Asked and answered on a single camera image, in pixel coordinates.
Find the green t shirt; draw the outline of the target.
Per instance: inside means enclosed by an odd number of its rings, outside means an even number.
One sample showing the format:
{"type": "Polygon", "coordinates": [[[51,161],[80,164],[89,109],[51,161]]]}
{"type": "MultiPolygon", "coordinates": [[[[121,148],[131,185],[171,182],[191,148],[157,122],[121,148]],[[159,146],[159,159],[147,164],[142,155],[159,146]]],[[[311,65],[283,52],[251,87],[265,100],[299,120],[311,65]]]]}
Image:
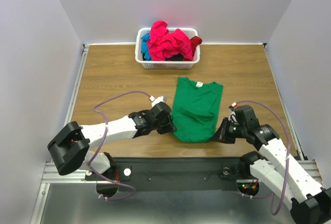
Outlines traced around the green t shirt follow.
{"type": "Polygon", "coordinates": [[[185,143],[205,143],[216,131],[223,85],[179,77],[172,116],[174,136],[185,143]]]}

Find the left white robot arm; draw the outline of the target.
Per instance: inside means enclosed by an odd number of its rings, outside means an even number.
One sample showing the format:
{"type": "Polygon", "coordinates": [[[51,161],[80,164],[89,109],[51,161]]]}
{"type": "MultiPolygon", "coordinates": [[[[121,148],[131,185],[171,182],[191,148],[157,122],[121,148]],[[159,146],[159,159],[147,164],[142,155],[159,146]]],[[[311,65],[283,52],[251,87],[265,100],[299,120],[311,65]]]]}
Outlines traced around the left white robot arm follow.
{"type": "Polygon", "coordinates": [[[132,112],[108,123],[80,126],[76,121],[70,122],[50,141],[47,149],[59,175],[78,169],[90,170],[92,166],[108,180],[115,174],[114,163],[109,155],[92,149],[117,140],[147,136],[154,130],[160,135],[176,130],[171,108],[163,101],[152,104],[149,110],[132,112]]]}

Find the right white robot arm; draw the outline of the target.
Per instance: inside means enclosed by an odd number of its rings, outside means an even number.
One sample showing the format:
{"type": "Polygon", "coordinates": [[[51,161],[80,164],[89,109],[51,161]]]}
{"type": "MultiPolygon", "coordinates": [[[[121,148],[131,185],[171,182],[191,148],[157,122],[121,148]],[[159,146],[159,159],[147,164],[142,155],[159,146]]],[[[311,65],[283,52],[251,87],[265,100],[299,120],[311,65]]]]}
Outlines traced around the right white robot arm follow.
{"type": "Polygon", "coordinates": [[[330,189],[316,181],[291,155],[279,134],[268,124],[261,125],[248,101],[230,105],[212,141],[233,144],[244,139],[256,151],[239,158],[238,172],[243,177],[262,181],[279,198],[278,214],[285,205],[295,223],[330,221],[330,189]]]}

